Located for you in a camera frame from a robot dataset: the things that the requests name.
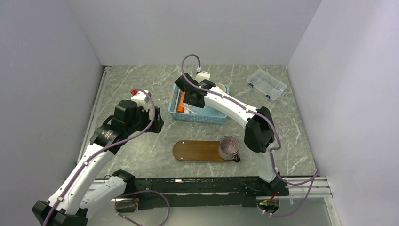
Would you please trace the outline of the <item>clear acrylic toothbrush holder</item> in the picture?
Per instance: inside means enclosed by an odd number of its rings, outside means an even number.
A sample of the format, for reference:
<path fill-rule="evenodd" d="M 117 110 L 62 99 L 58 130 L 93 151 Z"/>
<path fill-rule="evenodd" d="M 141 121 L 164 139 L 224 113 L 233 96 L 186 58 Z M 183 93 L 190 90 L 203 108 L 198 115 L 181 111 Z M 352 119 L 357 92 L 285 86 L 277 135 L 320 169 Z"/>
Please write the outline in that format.
<path fill-rule="evenodd" d="M 186 114 L 200 114 L 203 112 L 203 110 L 204 109 L 200 107 L 184 104 L 184 113 Z"/>

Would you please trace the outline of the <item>light blue plastic basket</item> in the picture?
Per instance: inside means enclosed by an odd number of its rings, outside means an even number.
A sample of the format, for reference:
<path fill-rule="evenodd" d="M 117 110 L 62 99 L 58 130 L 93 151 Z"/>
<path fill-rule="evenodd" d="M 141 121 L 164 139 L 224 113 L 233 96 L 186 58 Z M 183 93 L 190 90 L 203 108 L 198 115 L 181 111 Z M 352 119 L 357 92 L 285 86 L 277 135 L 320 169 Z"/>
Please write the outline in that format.
<path fill-rule="evenodd" d="M 205 106 L 203 108 L 203 112 L 200 114 L 177 113 L 177 97 L 180 91 L 181 90 L 174 84 L 172 88 L 173 97 L 168 106 L 168 112 L 171 114 L 174 120 L 194 121 L 212 124 L 223 124 L 225 122 L 227 115 L 209 106 Z"/>

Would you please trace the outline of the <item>brown wooden oval tray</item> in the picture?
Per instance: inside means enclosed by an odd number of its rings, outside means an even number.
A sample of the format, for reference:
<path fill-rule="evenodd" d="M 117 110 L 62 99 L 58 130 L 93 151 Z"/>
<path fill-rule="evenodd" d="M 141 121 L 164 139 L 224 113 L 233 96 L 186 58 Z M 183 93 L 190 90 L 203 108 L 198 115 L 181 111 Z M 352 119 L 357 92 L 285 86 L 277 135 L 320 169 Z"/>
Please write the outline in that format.
<path fill-rule="evenodd" d="M 174 144 L 172 153 L 179 161 L 228 162 L 219 156 L 219 141 L 182 140 Z"/>

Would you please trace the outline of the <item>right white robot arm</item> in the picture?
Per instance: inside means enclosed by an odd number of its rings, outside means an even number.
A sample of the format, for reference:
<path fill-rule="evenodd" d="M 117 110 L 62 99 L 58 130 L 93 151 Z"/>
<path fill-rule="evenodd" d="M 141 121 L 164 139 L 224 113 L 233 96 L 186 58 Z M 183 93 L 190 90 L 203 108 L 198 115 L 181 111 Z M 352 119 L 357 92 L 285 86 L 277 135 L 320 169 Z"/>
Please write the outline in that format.
<path fill-rule="evenodd" d="M 243 127 L 244 143 L 256 153 L 259 189 L 264 195 L 271 195 L 278 188 L 279 171 L 276 168 L 273 151 L 281 148 L 271 112 L 265 106 L 256 108 L 247 105 L 222 91 L 213 82 L 197 82 L 189 74 L 182 74 L 175 85 L 185 92 L 184 103 L 194 107 L 212 107 Z"/>

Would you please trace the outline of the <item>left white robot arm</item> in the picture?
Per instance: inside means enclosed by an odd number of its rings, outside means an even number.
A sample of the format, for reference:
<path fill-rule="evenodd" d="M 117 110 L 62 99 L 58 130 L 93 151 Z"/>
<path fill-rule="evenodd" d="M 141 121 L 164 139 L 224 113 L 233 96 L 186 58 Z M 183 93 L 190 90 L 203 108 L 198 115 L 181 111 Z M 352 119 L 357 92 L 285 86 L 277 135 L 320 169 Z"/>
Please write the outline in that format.
<path fill-rule="evenodd" d="M 153 100 L 121 100 L 95 129 L 82 158 L 71 174 L 46 201 L 37 201 L 33 214 L 42 226 L 85 226 L 111 199 L 128 198 L 137 191 L 136 178 L 124 170 L 114 172 L 99 188 L 89 192 L 102 168 L 128 141 L 145 132 L 160 133 L 160 109 Z"/>

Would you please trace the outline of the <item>purple ceramic mug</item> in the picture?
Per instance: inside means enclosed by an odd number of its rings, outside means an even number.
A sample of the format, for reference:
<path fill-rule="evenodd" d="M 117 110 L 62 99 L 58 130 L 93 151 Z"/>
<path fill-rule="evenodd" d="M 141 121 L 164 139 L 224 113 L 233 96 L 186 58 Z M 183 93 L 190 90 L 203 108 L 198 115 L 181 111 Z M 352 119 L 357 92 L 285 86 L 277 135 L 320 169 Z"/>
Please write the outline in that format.
<path fill-rule="evenodd" d="M 238 155 L 239 141 L 233 136 L 224 136 L 219 141 L 218 153 L 219 156 L 226 161 L 240 162 L 241 158 Z"/>

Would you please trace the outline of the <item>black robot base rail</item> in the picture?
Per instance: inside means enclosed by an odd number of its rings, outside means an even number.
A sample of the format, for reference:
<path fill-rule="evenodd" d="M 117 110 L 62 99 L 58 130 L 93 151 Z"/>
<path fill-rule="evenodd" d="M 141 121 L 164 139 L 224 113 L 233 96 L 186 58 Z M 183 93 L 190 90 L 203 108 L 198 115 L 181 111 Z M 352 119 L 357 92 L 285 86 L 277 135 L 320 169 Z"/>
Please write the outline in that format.
<path fill-rule="evenodd" d="M 161 207 L 241 206 L 256 207 L 262 198 L 289 196 L 288 185 L 279 179 L 265 182 L 258 176 L 207 178 L 136 178 L 117 198 L 118 208 L 139 210 Z"/>

